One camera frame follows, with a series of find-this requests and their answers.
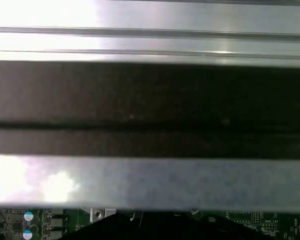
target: circuit board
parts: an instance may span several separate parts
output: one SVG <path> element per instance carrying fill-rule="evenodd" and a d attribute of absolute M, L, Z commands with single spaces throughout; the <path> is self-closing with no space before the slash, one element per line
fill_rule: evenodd
<path fill-rule="evenodd" d="M 6 240 L 56 240 L 89 224 L 90 214 L 81 208 L 0 208 Z"/>
<path fill-rule="evenodd" d="M 192 211 L 200 220 L 218 215 L 269 235 L 277 240 L 300 240 L 300 214 L 262 211 Z M 0 208 L 0 234 L 6 240 L 56 240 L 90 224 L 90 214 L 83 209 Z"/>
<path fill-rule="evenodd" d="M 300 240 L 300 214 L 263 211 L 199 211 L 193 217 L 201 219 L 211 214 L 242 224 L 277 240 Z"/>

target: motherboard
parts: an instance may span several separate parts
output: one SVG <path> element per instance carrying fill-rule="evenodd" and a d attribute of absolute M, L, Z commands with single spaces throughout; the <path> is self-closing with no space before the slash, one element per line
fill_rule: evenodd
<path fill-rule="evenodd" d="M 277 240 L 300 240 L 300 214 L 263 211 L 199 211 L 187 215 L 200 220 L 218 215 Z M 90 224 L 84 208 L 0 208 L 0 234 L 6 240 L 56 240 Z"/>

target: capacitor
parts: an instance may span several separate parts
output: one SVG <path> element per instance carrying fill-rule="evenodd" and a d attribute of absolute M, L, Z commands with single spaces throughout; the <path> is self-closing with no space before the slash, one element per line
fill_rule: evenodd
<path fill-rule="evenodd" d="M 29 230 L 33 235 L 39 232 L 39 227 L 35 224 L 32 224 L 27 230 Z"/>

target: silver metal strip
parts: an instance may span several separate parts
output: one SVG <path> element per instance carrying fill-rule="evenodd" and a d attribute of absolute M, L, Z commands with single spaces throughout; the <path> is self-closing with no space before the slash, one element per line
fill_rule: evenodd
<path fill-rule="evenodd" d="M 300 6 L 116 0 L 0 0 L 0 26 L 300 34 Z"/>
<path fill-rule="evenodd" d="M 0 206 L 300 211 L 300 160 L 0 155 Z"/>
<path fill-rule="evenodd" d="M 300 39 L 0 32 L 0 60 L 300 67 Z"/>

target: electronic component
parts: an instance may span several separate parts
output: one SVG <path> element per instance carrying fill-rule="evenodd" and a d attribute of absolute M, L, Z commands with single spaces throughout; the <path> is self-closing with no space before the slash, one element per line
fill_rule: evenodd
<path fill-rule="evenodd" d="M 228 219 L 236 223 L 251 224 L 252 212 L 249 211 L 230 211 Z"/>
<path fill-rule="evenodd" d="M 50 239 L 51 240 L 59 239 L 62 236 L 63 236 L 63 232 L 62 231 L 51 231 L 51 233 L 50 233 Z"/>
<path fill-rule="evenodd" d="M 51 227 L 62 227 L 64 220 L 62 218 L 51 218 Z"/>
<path fill-rule="evenodd" d="M 51 213 L 52 214 L 63 214 L 64 210 L 63 210 L 63 208 L 52 208 Z"/>

